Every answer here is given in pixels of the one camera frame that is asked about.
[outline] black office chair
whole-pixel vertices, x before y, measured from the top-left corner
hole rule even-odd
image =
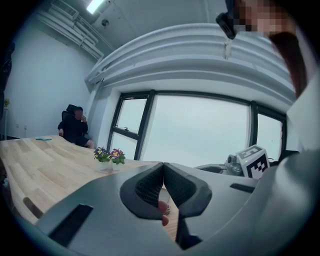
[[[75,115],[75,108],[77,106],[69,104],[66,110],[62,111],[61,118],[62,120],[65,119],[67,116],[74,116]]]

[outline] glass window pane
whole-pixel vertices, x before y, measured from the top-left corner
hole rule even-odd
[[[127,127],[130,132],[137,134],[146,101],[146,98],[124,100],[116,123],[118,128],[125,129]]]
[[[141,160],[197,167],[223,164],[247,142],[249,107],[222,100],[159,95]]]
[[[266,150],[268,158],[278,161],[281,152],[282,123],[258,114],[258,137],[256,144]]]
[[[133,160],[135,157],[137,141],[133,138],[123,136],[114,132],[112,135],[110,151],[120,149],[125,154],[125,158]]]

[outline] curved white ceiling structure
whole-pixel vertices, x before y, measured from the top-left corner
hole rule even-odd
[[[228,60],[223,58],[225,42],[217,24],[162,28],[112,52],[85,81],[95,84],[103,80],[102,86],[175,79],[218,81],[258,91],[287,106],[293,104],[295,92],[289,72],[268,39],[237,35]]]

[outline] white box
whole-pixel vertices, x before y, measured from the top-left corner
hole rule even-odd
[[[270,167],[266,150],[258,145],[250,146],[235,155],[245,177],[258,180],[265,169]]]

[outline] ceiling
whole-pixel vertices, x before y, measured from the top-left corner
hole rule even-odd
[[[65,2],[78,10],[114,49],[161,28],[215,23],[216,16],[227,11],[224,0],[104,0],[92,15],[86,10],[91,0]],[[106,27],[101,25],[103,19],[109,21]]]

